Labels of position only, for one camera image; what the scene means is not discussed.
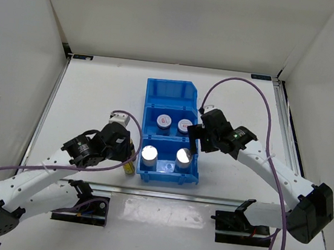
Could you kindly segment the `red-logo lid jar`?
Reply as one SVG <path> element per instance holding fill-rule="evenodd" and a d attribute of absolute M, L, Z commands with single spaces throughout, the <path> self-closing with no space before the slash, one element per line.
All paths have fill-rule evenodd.
<path fill-rule="evenodd" d="M 167 114 L 161 114 L 157 117 L 157 135 L 169 136 L 172 119 Z"/>
<path fill-rule="evenodd" d="M 177 123 L 177 137 L 188 137 L 188 127 L 193 123 L 189 119 L 179 120 Z"/>

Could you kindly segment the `small amber bottle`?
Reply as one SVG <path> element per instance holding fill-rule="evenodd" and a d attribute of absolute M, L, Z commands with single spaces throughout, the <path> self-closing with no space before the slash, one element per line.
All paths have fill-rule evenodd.
<path fill-rule="evenodd" d="M 133 140 L 129 140 L 129 155 L 128 158 L 130 158 L 132 161 L 136 160 L 136 149 L 133 143 Z"/>
<path fill-rule="evenodd" d="M 133 160 L 129 161 L 127 164 L 124 164 L 122 167 L 126 175 L 133 175 L 136 172 Z"/>

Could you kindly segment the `silver-lid blue-label bottle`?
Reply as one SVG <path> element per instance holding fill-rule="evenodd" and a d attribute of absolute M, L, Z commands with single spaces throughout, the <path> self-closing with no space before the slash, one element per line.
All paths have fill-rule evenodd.
<path fill-rule="evenodd" d="M 156 171 L 158 151 L 154 146 L 147 145 L 143 147 L 140 170 Z"/>
<path fill-rule="evenodd" d="M 189 174 L 191 173 L 191 164 L 193 155 L 188 148 L 181 148 L 176 153 L 175 158 L 175 173 Z"/>

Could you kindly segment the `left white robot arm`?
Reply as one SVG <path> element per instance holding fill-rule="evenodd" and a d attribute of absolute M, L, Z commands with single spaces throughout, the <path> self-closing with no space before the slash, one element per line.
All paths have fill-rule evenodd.
<path fill-rule="evenodd" d="M 134 153 L 130 135 L 125 124 L 110 122 L 100 131 L 89 130 L 65 142 L 40 169 L 0 181 L 0 236 L 42 213 L 94 211 L 104 199 L 94 196 L 87 182 L 59 181 L 104 160 L 126 162 Z"/>

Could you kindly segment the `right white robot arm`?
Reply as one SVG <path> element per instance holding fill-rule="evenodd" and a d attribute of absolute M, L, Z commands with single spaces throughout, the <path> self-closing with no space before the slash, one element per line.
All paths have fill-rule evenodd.
<path fill-rule="evenodd" d="M 223 223 L 242 232 L 258 226 L 286 228 L 294 239 L 307 244 L 333 220 L 333 191 L 327 184 L 316 185 L 294 173 L 267 154 L 249 129 L 233 128 L 218 108 L 207 106 L 199 112 L 202 123 L 188 128 L 191 153 L 201 149 L 228 154 L 282 197 L 278 205 L 247 200 L 234 212 L 223 213 L 219 217 Z"/>

